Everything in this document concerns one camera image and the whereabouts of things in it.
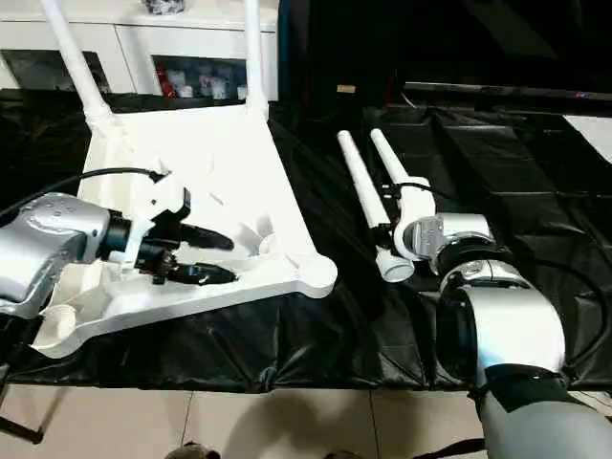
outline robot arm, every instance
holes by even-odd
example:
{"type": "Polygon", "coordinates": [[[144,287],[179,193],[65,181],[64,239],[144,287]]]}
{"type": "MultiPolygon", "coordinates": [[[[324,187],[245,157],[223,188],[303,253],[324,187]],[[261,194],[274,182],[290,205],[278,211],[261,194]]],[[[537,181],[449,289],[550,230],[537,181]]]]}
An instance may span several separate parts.
{"type": "Polygon", "coordinates": [[[137,223],[114,210],[101,208],[61,193],[49,193],[23,206],[17,217],[0,229],[0,314],[34,318],[45,304],[63,268],[97,259],[126,263],[150,273],[154,283],[166,280],[205,285],[227,283],[236,276],[218,266],[181,264],[173,252],[181,242],[198,248],[231,250],[226,236],[181,223],[189,214],[188,193],[177,211],[151,215],[137,223]],[[145,232],[135,230],[145,223],[145,232]]]}
{"type": "MultiPolygon", "coordinates": [[[[438,359],[452,376],[475,387],[489,457],[611,457],[610,423],[572,398],[560,381],[565,337],[554,306],[521,276],[512,255],[496,245],[483,215],[436,214],[426,179],[407,175],[380,130],[372,131],[371,138],[395,184],[387,188],[394,192],[388,197],[398,200],[401,216],[387,225],[378,192],[350,134],[343,131],[340,146],[361,205],[370,228],[385,230],[392,240],[387,250],[394,264],[404,260],[411,267],[424,260],[443,278],[436,318],[438,359]]],[[[413,269],[406,269],[404,279],[385,277],[378,249],[385,280],[412,275],[413,269]]]]}

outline black cable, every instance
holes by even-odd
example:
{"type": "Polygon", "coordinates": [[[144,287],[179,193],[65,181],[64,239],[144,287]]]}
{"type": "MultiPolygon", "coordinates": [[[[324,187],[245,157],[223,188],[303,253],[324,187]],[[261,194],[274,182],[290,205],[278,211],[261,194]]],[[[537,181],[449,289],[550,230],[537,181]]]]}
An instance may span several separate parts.
{"type": "Polygon", "coordinates": [[[603,400],[600,400],[597,397],[595,397],[594,395],[587,394],[586,392],[582,392],[581,390],[579,391],[579,393],[582,394],[585,397],[588,397],[589,399],[595,400],[596,402],[598,402],[599,404],[602,404],[603,406],[606,406],[608,408],[612,408],[612,404],[607,404],[603,400]]]}
{"type": "Polygon", "coordinates": [[[91,177],[98,177],[100,175],[112,175],[112,174],[141,174],[149,177],[153,182],[159,182],[161,178],[164,176],[154,170],[142,169],[140,167],[107,167],[104,169],[96,169],[90,170],[89,172],[83,172],[82,174],[74,175],[72,177],[68,177],[67,179],[60,180],[59,182],[55,182],[49,186],[45,186],[40,189],[36,193],[27,196],[16,203],[0,210],[0,219],[10,213],[13,213],[23,206],[25,206],[29,201],[33,201],[34,199],[40,198],[50,191],[54,191],[58,188],[62,188],[63,186],[69,185],[73,182],[80,182],[81,180],[89,179],[91,177]]]}
{"type": "Polygon", "coordinates": [[[435,194],[438,196],[441,196],[445,199],[448,199],[449,201],[455,201],[457,203],[461,203],[461,200],[457,197],[457,196],[452,196],[444,191],[441,191],[437,188],[431,187],[429,185],[421,185],[421,184],[414,184],[411,182],[408,183],[402,183],[402,184],[394,184],[394,185],[389,185],[388,189],[391,189],[393,191],[399,191],[400,189],[402,189],[405,186],[409,186],[411,188],[419,188],[422,189],[424,191],[429,191],[431,194],[435,194]]]}
{"type": "Polygon", "coordinates": [[[557,263],[555,261],[542,260],[531,257],[518,257],[518,259],[522,261],[528,261],[535,265],[544,266],[547,268],[554,268],[572,275],[574,278],[578,279],[584,285],[586,285],[591,290],[591,292],[593,292],[595,299],[600,305],[601,326],[599,332],[591,339],[591,341],[584,347],[584,349],[578,352],[571,359],[568,359],[566,362],[567,367],[576,372],[576,368],[591,359],[593,355],[603,346],[606,339],[610,335],[610,329],[612,325],[610,323],[610,318],[612,317],[612,313],[610,312],[610,305],[605,299],[605,294],[590,277],[584,275],[580,271],[577,271],[568,265],[557,263]]]}
{"type": "Polygon", "coordinates": [[[452,445],[448,445],[447,447],[434,452],[428,452],[427,454],[413,456],[412,459],[441,459],[445,457],[459,456],[484,450],[484,438],[469,438],[466,440],[460,440],[458,442],[453,443],[452,445]]]}

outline white pipe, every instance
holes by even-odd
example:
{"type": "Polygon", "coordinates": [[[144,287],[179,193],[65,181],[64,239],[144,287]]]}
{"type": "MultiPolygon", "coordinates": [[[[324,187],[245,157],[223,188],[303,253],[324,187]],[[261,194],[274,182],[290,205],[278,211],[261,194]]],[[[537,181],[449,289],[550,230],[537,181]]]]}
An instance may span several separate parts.
{"type": "Polygon", "coordinates": [[[264,93],[261,54],[261,21],[259,0],[243,0],[245,36],[247,38],[247,107],[263,112],[268,119],[268,99],[264,93]]]}
{"type": "Polygon", "coordinates": [[[389,145],[383,132],[380,129],[373,129],[370,133],[372,142],[376,145],[376,149],[381,155],[384,167],[386,167],[389,176],[394,184],[403,184],[409,182],[410,176],[405,171],[404,166],[400,163],[398,156],[389,145]]]}
{"type": "Polygon", "coordinates": [[[99,93],[94,77],[87,66],[85,57],[75,41],[61,7],[56,0],[40,0],[47,21],[54,31],[59,51],[64,59],[76,91],[83,102],[83,112],[87,120],[95,120],[112,115],[112,112],[99,93]]]}
{"type": "MultiPolygon", "coordinates": [[[[348,131],[338,132],[338,142],[353,178],[353,184],[360,199],[368,227],[375,228],[378,225],[388,225],[390,223],[389,216],[384,209],[383,202],[370,174],[367,173],[367,168],[351,134],[348,131]]],[[[414,265],[411,261],[393,255],[389,249],[377,247],[376,250],[378,251],[376,264],[385,281],[402,282],[414,273],[414,265]]]]}

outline black plastic sheet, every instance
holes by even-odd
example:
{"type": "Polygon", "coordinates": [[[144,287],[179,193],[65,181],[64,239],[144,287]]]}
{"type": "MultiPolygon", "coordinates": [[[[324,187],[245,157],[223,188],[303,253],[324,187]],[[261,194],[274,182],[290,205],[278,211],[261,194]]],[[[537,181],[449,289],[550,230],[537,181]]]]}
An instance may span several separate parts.
{"type": "MultiPolygon", "coordinates": [[[[2,206],[80,171],[89,138],[74,95],[22,94],[0,92],[2,206]]],[[[109,102],[116,112],[202,104],[143,96],[109,102]]],[[[383,184],[388,179],[367,136],[372,127],[383,130],[410,174],[460,198],[436,198],[439,210],[485,213],[513,251],[566,263],[609,296],[612,165],[561,117],[395,107],[310,119],[277,104],[270,128],[317,249],[338,265],[335,290],[322,300],[284,295],[125,330],[91,339],[59,361],[18,345],[23,321],[0,318],[8,381],[232,392],[465,387],[436,360],[438,280],[424,269],[405,284],[386,284],[374,264],[336,141],[339,129],[351,129],[375,182],[383,184]]],[[[600,326],[592,293],[569,274],[522,268],[558,308],[567,354],[576,354],[600,326]]],[[[575,387],[612,387],[611,351],[612,339],[580,369],[575,387]]]]}

